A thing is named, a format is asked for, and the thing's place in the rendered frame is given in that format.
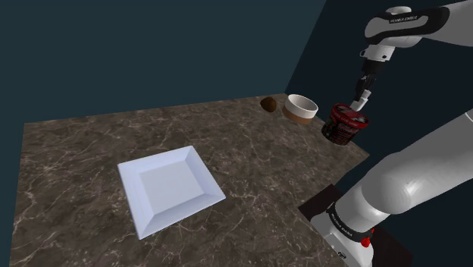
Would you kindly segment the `brown oval fruit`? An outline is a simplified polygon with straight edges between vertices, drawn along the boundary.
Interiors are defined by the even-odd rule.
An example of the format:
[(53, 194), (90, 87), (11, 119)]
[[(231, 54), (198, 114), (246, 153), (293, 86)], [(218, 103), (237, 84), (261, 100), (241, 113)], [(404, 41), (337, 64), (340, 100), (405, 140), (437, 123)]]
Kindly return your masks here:
[(277, 109), (277, 101), (273, 97), (265, 97), (260, 101), (260, 106), (267, 112), (275, 112)]

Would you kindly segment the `white square plate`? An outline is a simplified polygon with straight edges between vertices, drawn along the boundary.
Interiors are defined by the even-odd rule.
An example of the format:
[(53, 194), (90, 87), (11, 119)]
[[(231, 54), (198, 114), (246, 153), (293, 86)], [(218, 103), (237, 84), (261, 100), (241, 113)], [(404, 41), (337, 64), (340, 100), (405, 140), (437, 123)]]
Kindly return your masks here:
[(117, 168), (140, 240), (226, 199), (193, 146)]

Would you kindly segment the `white and brown bowl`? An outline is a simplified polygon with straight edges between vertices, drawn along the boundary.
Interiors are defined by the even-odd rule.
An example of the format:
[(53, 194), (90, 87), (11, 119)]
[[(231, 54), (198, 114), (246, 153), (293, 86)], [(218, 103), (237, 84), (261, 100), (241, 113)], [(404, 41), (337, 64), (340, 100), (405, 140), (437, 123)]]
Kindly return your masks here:
[(291, 121), (309, 124), (318, 112), (318, 105), (305, 96), (290, 94), (283, 105), (282, 112)]

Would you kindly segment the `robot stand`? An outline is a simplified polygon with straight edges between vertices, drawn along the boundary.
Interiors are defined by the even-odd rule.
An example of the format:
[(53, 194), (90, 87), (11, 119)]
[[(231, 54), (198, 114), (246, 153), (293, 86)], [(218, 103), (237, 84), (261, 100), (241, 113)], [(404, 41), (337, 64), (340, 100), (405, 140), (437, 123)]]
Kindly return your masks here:
[[(298, 210), (311, 220), (341, 196), (342, 193), (333, 184), (329, 184), (299, 206)], [(374, 267), (412, 267), (413, 255), (381, 226), (374, 227), (374, 236), (370, 241), (374, 247)]]

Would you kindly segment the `red and black tub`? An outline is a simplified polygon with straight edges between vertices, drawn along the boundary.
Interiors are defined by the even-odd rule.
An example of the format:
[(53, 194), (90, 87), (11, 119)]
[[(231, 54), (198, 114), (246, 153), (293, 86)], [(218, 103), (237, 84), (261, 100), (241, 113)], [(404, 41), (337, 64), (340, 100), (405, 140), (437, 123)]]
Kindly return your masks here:
[(324, 123), (321, 133), (332, 143), (345, 146), (368, 124), (368, 118), (361, 112), (355, 111), (348, 105), (337, 103), (332, 107), (330, 117)]

